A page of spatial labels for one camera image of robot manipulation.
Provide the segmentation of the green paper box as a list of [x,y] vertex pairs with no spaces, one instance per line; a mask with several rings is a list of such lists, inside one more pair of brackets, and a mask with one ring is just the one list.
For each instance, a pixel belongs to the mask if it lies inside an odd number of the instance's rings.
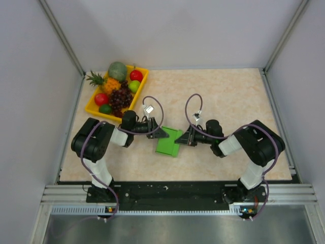
[[175,140],[183,134],[183,131],[165,126],[162,126],[162,129],[169,135],[169,137],[159,138],[155,152],[176,158],[178,156],[180,145],[175,143]]

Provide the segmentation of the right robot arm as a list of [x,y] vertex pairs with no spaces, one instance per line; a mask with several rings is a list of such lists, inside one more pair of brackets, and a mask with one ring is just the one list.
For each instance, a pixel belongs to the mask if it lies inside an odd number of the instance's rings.
[[206,122],[205,129],[200,125],[190,125],[175,143],[187,146],[208,144],[213,154],[219,158],[241,149],[245,151],[249,163],[244,174],[238,179],[237,186],[221,190],[223,201],[228,204],[252,199],[266,172],[274,166],[278,156],[285,150],[283,139],[259,120],[225,137],[219,121],[211,119]]

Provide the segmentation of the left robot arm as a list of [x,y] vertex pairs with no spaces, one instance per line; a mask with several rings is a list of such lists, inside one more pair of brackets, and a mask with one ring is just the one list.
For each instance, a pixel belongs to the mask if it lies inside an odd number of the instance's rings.
[[155,118],[144,116],[139,121],[138,115],[132,110],[123,114],[122,123],[118,127],[90,117],[74,136],[71,150],[80,158],[92,178],[87,202],[104,203],[115,200],[114,180],[107,169],[105,153],[109,144],[129,147],[135,135],[145,135],[148,139],[169,138]]

